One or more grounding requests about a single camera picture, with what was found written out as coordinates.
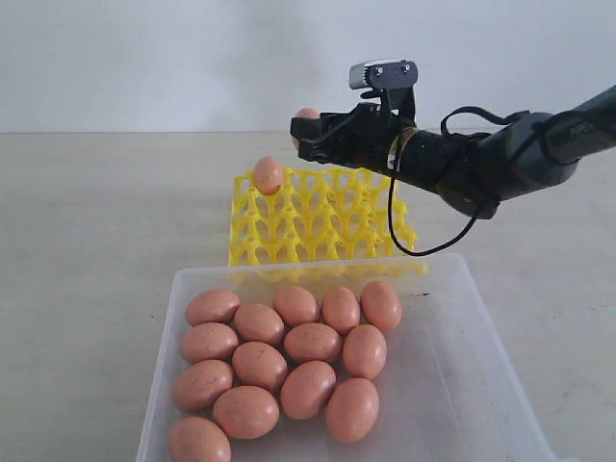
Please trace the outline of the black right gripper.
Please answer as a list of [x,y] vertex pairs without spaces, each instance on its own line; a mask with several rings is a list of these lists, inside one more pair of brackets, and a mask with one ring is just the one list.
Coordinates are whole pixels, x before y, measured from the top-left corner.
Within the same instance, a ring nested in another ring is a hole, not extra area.
[[409,127],[416,127],[412,115],[385,111],[376,103],[359,103],[349,113],[295,116],[290,134],[299,141],[297,155],[304,161],[365,168],[389,176],[394,156],[390,151],[396,150],[397,136]]

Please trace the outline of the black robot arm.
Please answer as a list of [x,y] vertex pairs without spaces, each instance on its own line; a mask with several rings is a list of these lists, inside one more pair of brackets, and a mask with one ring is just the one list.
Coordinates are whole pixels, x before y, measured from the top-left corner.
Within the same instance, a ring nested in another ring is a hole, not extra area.
[[463,135],[442,127],[432,133],[376,103],[360,103],[349,113],[296,116],[290,133],[303,160],[365,168],[481,219],[492,218],[505,200],[567,181],[582,158],[615,145],[614,89],[555,115],[498,117],[474,106],[458,111],[500,130]]

